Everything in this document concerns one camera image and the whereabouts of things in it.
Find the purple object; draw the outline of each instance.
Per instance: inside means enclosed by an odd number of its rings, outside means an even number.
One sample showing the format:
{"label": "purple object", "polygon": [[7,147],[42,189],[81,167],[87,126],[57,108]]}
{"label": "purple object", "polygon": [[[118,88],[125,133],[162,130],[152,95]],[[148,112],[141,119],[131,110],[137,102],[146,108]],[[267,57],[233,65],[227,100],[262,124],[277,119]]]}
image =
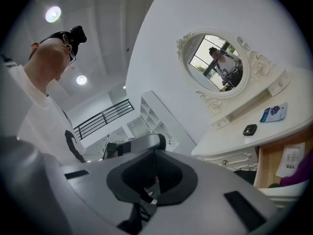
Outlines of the purple object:
{"label": "purple object", "polygon": [[275,115],[278,111],[280,110],[279,106],[275,106],[273,108],[270,109],[270,114],[273,116]]}
{"label": "purple object", "polygon": [[291,186],[310,179],[313,170],[313,149],[300,162],[297,171],[290,177],[282,178],[280,186]]}

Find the man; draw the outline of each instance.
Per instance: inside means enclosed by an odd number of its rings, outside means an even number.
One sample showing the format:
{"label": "man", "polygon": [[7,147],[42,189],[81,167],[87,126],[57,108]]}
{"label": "man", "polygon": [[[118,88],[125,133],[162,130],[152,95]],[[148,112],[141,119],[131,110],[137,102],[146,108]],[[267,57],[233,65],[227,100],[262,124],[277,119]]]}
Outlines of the man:
{"label": "man", "polygon": [[235,62],[238,62],[240,67],[242,68],[241,59],[232,53],[227,53],[225,55],[222,55],[220,50],[214,47],[211,47],[209,49],[209,54],[211,55],[213,59],[217,60],[216,71],[219,76],[221,76],[225,72],[225,70],[228,73],[232,72],[234,69]]}
{"label": "man", "polygon": [[43,153],[54,155],[64,165],[83,163],[86,151],[60,107],[46,93],[48,84],[59,79],[76,59],[78,45],[86,42],[81,26],[70,32],[57,32],[40,43],[33,43],[28,62],[6,65],[15,82],[32,101],[18,132],[20,140],[36,145]]}

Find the drawer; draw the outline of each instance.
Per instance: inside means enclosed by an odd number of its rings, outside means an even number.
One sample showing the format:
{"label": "drawer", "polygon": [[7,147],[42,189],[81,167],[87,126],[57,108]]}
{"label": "drawer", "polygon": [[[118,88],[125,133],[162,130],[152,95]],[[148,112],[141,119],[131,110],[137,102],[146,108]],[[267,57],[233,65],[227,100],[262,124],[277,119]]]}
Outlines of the drawer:
{"label": "drawer", "polygon": [[259,164],[254,186],[268,188],[273,183],[280,183],[281,178],[275,176],[279,167],[285,145],[305,142],[305,155],[313,149],[313,125],[280,140],[260,146]]}
{"label": "drawer", "polygon": [[247,165],[246,168],[249,169],[249,165],[257,163],[257,156],[253,147],[216,156],[198,156],[198,158],[216,165],[225,166],[230,170],[237,170],[236,167],[243,165]]}
{"label": "drawer", "polygon": [[285,187],[260,188],[259,191],[269,197],[275,203],[277,208],[281,209],[298,201],[308,184],[309,180]]}

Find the blue package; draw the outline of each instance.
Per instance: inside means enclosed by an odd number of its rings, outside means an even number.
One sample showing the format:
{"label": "blue package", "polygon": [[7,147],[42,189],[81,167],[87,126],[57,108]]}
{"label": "blue package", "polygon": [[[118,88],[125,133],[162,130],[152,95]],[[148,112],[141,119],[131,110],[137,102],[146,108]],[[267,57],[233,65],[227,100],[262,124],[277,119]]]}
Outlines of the blue package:
{"label": "blue package", "polygon": [[267,108],[264,111],[260,122],[274,122],[284,119],[286,116],[287,108],[287,103]]}

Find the black railing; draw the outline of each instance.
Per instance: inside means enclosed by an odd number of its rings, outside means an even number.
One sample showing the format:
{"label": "black railing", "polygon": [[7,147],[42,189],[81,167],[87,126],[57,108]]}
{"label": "black railing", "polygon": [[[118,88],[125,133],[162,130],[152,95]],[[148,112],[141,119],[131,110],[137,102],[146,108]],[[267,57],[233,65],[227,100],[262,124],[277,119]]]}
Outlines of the black railing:
{"label": "black railing", "polygon": [[115,119],[127,114],[134,110],[133,106],[128,99],[115,104],[106,110],[99,112],[93,117],[87,119],[85,122],[82,122],[80,125],[74,128],[75,134],[79,140],[89,136],[91,133],[99,130],[103,126],[111,123]]}

